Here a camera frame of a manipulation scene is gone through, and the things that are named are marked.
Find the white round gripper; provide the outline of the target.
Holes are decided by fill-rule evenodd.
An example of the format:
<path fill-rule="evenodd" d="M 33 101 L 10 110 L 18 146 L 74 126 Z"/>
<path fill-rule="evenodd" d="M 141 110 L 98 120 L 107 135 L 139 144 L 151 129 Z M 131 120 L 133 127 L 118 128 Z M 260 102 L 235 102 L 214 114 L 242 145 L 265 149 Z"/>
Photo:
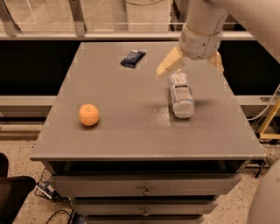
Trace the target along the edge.
<path fill-rule="evenodd" d="M 218 74 L 224 73 L 222 59 L 217 51 L 220 47 L 222 31 L 211 35 L 200 35 L 183 26 L 179 46 L 173 47 L 156 69 L 160 78 L 184 65 L 184 55 L 191 60 L 205 60 L 216 68 Z"/>

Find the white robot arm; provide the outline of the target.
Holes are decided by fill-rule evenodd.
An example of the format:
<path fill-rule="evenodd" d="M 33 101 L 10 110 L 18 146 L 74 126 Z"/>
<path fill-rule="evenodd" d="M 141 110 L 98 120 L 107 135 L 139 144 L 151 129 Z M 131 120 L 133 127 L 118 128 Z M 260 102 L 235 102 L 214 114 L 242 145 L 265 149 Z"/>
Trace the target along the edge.
<path fill-rule="evenodd" d="M 181 68 L 185 57 L 207 60 L 222 73 L 218 48 L 222 27 L 229 16 L 280 62 L 279 0 L 191 0 L 178 45 L 159 64 L 156 76 L 159 78 Z"/>

